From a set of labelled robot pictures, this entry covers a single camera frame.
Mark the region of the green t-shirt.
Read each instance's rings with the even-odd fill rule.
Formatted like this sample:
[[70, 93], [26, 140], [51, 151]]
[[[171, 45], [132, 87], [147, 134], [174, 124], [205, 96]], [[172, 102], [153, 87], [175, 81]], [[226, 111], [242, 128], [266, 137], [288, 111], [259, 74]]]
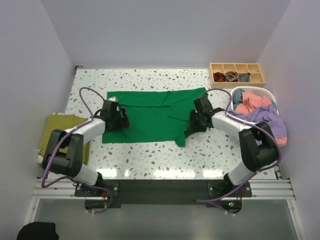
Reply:
[[174, 141], [185, 147], [186, 139], [195, 134], [189, 130], [194, 100], [204, 87], [177, 91], [109, 91], [125, 108], [129, 127], [105, 133], [102, 143], [148, 143]]

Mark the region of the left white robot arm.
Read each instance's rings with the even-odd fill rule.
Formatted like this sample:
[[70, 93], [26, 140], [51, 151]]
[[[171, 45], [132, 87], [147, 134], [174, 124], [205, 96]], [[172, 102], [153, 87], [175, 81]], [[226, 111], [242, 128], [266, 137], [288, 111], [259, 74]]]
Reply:
[[49, 172], [63, 175], [62, 179], [72, 179], [86, 186], [92, 196], [99, 196], [104, 190], [102, 175], [83, 163], [84, 145], [97, 136], [118, 131], [130, 126], [126, 109], [116, 97], [103, 101], [102, 109], [86, 122], [67, 130], [55, 129], [51, 132], [42, 160], [44, 174], [41, 187], [46, 184]]

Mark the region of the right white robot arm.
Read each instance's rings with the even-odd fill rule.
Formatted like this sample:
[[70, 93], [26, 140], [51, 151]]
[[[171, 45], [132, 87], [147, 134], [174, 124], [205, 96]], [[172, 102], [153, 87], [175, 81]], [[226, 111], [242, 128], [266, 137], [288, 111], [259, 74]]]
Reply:
[[279, 147], [266, 122], [246, 123], [220, 107], [213, 108], [207, 97], [197, 98], [193, 103], [195, 110], [189, 115], [190, 132], [215, 128], [238, 140], [241, 162], [223, 177], [222, 189], [227, 196], [235, 196], [241, 190], [241, 184], [279, 160]]

